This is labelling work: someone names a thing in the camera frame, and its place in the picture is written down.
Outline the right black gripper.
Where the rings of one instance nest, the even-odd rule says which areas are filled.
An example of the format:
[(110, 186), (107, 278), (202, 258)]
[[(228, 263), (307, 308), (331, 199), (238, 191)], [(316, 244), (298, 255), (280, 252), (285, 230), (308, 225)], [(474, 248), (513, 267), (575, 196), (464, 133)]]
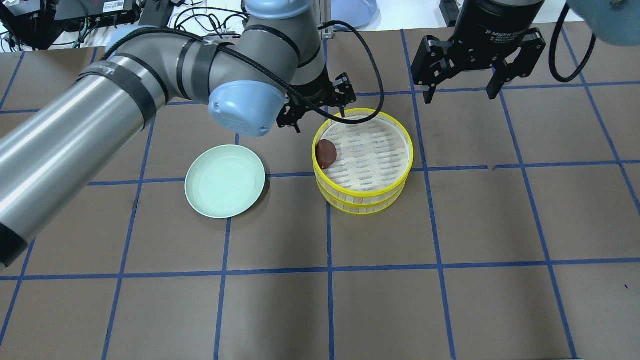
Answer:
[(540, 30), (530, 28), (543, 5), (542, 0), (464, 0), (455, 24), (452, 41), (425, 35), (411, 62), (415, 86), (422, 89), (423, 102), (430, 104), (439, 84), (451, 78), (448, 53), (505, 54), (518, 45), (513, 62), (505, 59), (492, 64), (494, 73), (486, 87), (494, 100), (505, 84), (526, 78), (537, 66), (546, 48)]

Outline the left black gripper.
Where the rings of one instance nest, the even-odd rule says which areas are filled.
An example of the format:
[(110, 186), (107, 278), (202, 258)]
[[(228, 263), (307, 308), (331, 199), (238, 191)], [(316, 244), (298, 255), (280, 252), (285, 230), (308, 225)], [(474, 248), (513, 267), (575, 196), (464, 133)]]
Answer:
[[(357, 100), (354, 87), (347, 73), (341, 73), (332, 82), (329, 75), (318, 75), (306, 84), (290, 85), (306, 100), (317, 107), (328, 106), (339, 109), (339, 115), (346, 118), (345, 108)], [(292, 128), (301, 133), (298, 122), (303, 118), (303, 107), (294, 102), (286, 103), (279, 112), (276, 123), (279, 128)]]

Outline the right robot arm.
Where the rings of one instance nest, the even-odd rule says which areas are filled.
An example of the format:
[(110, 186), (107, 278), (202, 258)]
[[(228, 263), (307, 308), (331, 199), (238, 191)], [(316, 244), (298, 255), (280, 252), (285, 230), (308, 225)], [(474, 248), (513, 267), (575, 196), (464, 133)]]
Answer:
[[(640, 5), (637, 0), (567, 0), (558, 16), (550, 42), (532, 26), (543, 6), (541, 0), (465, 0), (447, 41), (423, 37), (411, 64), (411, 77), (430, 104), (437, 87), (462, 72), (492, 69), (486, 87), (494, 100), (505, 84), (526, 78), (545, 49), (552, 77), (567, 84), (586, 67), (598, 40), (613, 46), (639, 45)], [(560, 75), (557, 45), (569, 11), (581, 17), (591, 31), (589, 47), (576, 69)]]

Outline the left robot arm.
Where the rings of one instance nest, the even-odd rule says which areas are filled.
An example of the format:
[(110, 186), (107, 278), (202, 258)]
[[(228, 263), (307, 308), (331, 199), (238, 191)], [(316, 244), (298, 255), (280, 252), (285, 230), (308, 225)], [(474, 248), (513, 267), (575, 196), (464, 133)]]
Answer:
[(245, 0), (236, 43), (183, 30), (131, 30), (50, 104), (1, 139), (1, 265), (43, 228), (174, 98), (197, 101), (231, 132), (296, 128), (306, 112), (356, 100), (329, 78), (311, 0)]

